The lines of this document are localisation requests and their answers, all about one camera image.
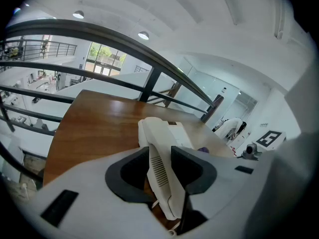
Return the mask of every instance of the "white wall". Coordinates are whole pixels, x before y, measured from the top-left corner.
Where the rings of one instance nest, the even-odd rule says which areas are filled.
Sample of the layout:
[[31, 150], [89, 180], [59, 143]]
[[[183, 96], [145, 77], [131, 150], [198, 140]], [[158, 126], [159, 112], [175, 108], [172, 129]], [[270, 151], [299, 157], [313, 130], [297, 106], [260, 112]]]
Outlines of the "white wall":
[[232, 105], [229, 107], [228, 111], [224, 115], [223, 119], [228, 120], [232, 118], [241, 118], [246, 111], [246, 107], [244, 107], [240, 102], [234, 101]]
[[[267, 127], [260, 127], [260, 124], [268, 123]], [[300, 133], [300, 127], [295, 116], [285, 101], [284, 95], [277, 89], [272, 89], [265, 104], [261, 108], [258, 119], [252, 125], [251, 135], [236, 150], [241, 154], [247, 145], [257, 140], [268, 130], [279, 130], [286, 133], [287, 139], [297, 137]]]
[[304, 49], [298, 53], [269, 36], [242, 31], [238, 26], [212, 28], [202, 24], [161, 38], [154, 50], [160, 54], [176, 51], [182, 54], [213, 54], [237, 61], [288, 91], [310, 64], [315, 51]]
[[149, 64], [147, 64], [147, 63], [145, 63], [145, 62], [143, 62], [135, 57], [127, 55], [125, 60], [124, 60], [123, 65], [122, 65], [120, 74], [131, 74], [134, 72], [136, 66], [140, 66], [140, 67], [145, 68], [149, 71], [152, 69], [152, 67]]
[[319, 61], [311, 64], [298, 83], [285, 96], [294, 111], [302, 132], [319, 130]]
[[271, 81], [267, 81], [267, 77], [253, 68], [235, 61], [228, 61], [215, 56], [194, 55], [188, 55], [187, 59], [198, 71], [235, 86], [258, 102], [246, 120], [247, 125], [253, 127], [270, 93], [270, 86], [265, 82], [271, 83]]
[[[75, 59], [75, 56], [64, 56], [64, 57], [48, 57], [44, 59], [32, 60], [32, 62], [47, 63], [61, 65], [63, 63], [71, 62]], [[2, 73], [0, 73], [0, 83], [4, 85], [12, 86], [16, 84], [17, 80], [26, 77], [31, 73], [38, 74], [39, 69], [25, 68], [25, 67], [12, 67]]]
[[82, 69], [84, 70], [85, 61], [89, 53], [91, 42], [87, 40], [82, 40], [82, 39], [76, 39], [76, 38], [73, 38], [73, 39], [74, 39], [72, 40], [73, 44], [77, 45], [75, 49], [75, 54], [74, 54], [75, 59], [69, 63], [64, 63], [63, 65], [79, 69], [80, 64], [82, 64]]

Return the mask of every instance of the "glass wall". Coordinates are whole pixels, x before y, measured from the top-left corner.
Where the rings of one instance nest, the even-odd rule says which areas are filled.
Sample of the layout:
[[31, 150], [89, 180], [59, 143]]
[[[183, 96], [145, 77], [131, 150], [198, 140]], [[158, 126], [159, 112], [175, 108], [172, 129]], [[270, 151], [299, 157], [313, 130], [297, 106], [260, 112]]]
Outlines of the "glass wall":
[[[237, 87], [224, 82], [214, 76], [202, 73], [194, 68], [186, 59], [182, 59], [178, 67], [183, 71], [200, 89], [207, 94], [213, 101], [217, 95], [224, 97], [215, 113], [207, 121], [206, 125], [213, 129], [220, 120], [241, 118], [247, 120], [252, 110], [257, 104], [257, 101], [249, 95], [241, 92]], [[187, 104], [195, 106], [201, 110], [206, 111], [209, 105], [200, 99], [193, 92], [181, 86], [180, 90], [175, 96], [176, 99]], [[188, 113], [193, 113], [198, 118], [201, 118], [203, 113], [183, 105], [170, 104], [169, 108], [182, 110]]]
[[107, 76], [117, 75], [126, 55], [120, 50], [92, 42], [84, 69]]

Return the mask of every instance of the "window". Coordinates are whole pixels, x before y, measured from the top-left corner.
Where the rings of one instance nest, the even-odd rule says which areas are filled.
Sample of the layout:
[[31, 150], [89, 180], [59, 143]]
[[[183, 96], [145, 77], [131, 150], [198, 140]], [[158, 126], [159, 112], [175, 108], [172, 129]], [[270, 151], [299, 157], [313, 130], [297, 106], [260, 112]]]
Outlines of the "window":
[[92, 42], [85, 70], [103, 75], [117, 75], [121, 71], [126, 55], [120, 50]]
[[91, 62], [86, 62], [85, 63], [85, 70], [93, 72], [94, 70], [94, 63]]
[[118, 71], [118, 70], [111, 70], [111, 72], [110, 72], [110, 76], [112, 76], [112, 75], [118, 75], [120, 73], [120, 71]]

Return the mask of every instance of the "black slot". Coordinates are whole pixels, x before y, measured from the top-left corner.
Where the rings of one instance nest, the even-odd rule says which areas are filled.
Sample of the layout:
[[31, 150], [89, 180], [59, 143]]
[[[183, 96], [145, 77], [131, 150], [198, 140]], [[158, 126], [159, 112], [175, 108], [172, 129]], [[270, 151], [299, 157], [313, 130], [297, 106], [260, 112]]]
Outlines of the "black slot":
[[252, 174], [253, 173], [253, 171], [254, 171], [254, 169], [252, 169], [252, 168], [249, 168], [249, 167], [245, 167], [245, 166], [237, 166], [236, 168], [235, 168], [235, 170], [238, 170], [238, 171], [241, 171], [241, 172], [243, 172], [243, 173], [248, 173], [248, 174]]
[[51, 225], [57, 227], [78, 195], [79, 193], [77, 192], [63, 190], [63, 192], [41, 214], [41, 217]]

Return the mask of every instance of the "purple object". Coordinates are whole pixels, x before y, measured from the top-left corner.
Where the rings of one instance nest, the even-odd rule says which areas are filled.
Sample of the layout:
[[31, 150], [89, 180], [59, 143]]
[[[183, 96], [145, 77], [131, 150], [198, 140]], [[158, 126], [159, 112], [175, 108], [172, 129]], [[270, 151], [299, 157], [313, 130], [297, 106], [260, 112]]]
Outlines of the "purple object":
[[206, 147], [202, 147], [198, 149], [199, 151], [209, 153], [209, 150]]

